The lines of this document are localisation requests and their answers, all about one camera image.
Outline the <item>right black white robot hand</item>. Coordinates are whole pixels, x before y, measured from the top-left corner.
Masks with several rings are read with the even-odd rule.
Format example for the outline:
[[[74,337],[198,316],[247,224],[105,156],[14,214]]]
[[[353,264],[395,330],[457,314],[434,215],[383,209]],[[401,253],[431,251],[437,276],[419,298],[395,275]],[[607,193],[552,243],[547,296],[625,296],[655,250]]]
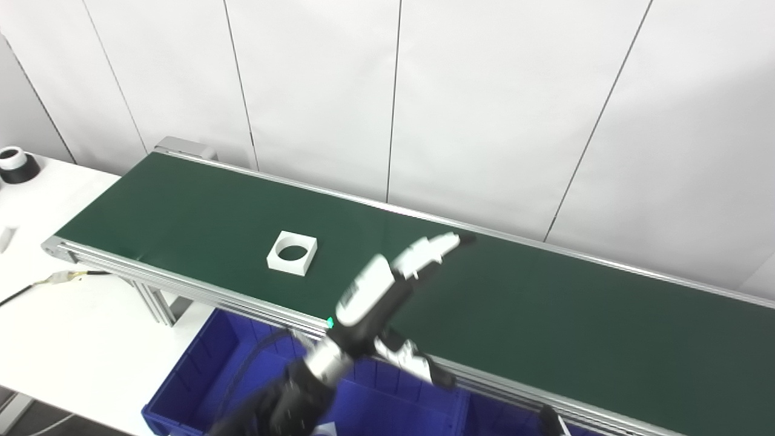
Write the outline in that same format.
[[[564,419],[548,404],[544,404],[539,411],[539,433],[543,436],[571,435]]]

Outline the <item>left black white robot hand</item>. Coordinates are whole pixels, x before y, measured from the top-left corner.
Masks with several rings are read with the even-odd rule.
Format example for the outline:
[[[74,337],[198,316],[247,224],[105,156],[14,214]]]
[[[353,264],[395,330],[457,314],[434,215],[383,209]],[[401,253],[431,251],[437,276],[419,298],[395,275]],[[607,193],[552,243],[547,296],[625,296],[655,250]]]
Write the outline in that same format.
[[[426,383],[453,389],[456,376],[390,323],[419,285],[441,267],[444,257],[475,240],[473,234],[449,232],[416,240],[392,262],[375,255],[338,301],[326,339],[353,360],[377,356]]]

